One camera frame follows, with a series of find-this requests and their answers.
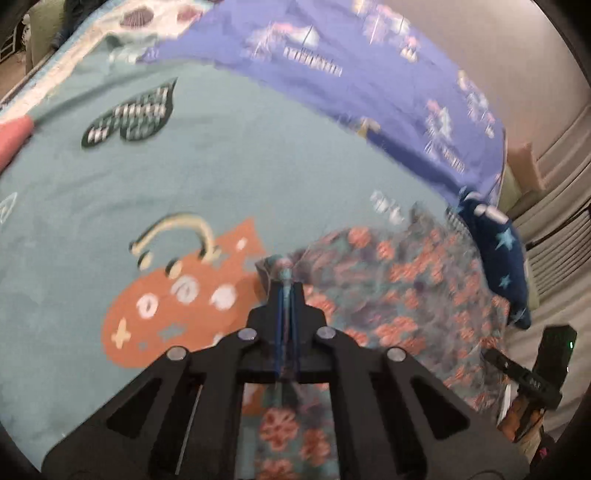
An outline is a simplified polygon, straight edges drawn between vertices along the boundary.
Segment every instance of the metal screw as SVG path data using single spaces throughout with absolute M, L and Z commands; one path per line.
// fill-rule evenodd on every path
M 335 337 L 336 332 L 332 327 L 320 327 L 318 330 L 316 330 L 316 335 L 318 335 L 320 338 L 323 338 L 324 340 L 329 340 Z
M 386 355 L 392 362 L 402 362 L 406 358 L 406 352 L 397 346 L 388 350 Z
M 256 330 L 254 328 L 246 327 L 238 332 L 238 338 L 244 340 L 254 340 L 256 338 Z
M 173 362 L 182 360 L 183 358 L 185 358 L 186 355 L 186 349 L 184 349 L 181 346 L 174 346 L 168 352 L 166 352 L 166 356 L 168 357 L 168 359 L 172 360 Z

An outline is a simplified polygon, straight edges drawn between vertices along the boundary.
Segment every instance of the navy star pillow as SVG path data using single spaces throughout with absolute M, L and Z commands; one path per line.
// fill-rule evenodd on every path
M 489 288 L 511 304 L 508 324 L 531 326 L 523 248 L 511 220 L 476 192 L 463 192 L 457 208 L 480 251 Z

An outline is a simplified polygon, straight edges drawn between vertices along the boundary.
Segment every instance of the floral fabric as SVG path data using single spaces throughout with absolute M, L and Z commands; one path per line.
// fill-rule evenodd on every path
M 508 303 L 488 289 L 469 237 L 419 206 L 410 217 L 403 233 L 350 228 L 269 258 L 263 283 L 291 265 L 328 324 L 361 346 L 401 345 L 476 411 L 496 412 L 502 377 L 480 353 L 502 348 Z M 337 478 L 328 385 L 268 387 L 261 397 L 258 478 Z

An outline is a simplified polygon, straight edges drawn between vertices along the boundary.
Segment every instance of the orange shape print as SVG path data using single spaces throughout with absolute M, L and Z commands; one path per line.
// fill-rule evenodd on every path
M 159 268 L 127 287 L 109 308 L 102 328 L 107 356 L 121 367 L 143 368 L 168 348 L 207 348 L 246 324 L 264 299 L 257 273 L 244 270 L 265 250 L 248 219 L 216 239 L 219 258 L 199 251 Z

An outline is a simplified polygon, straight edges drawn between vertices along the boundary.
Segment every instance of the blue blanket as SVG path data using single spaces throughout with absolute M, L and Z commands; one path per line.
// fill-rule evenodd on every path
M 186 58 L 236 70 L 352 127 L 451 204 L 466 185 L 496 201 L 502 124 L 466 73 L 389 7 L 226 0 L 141 60 Z

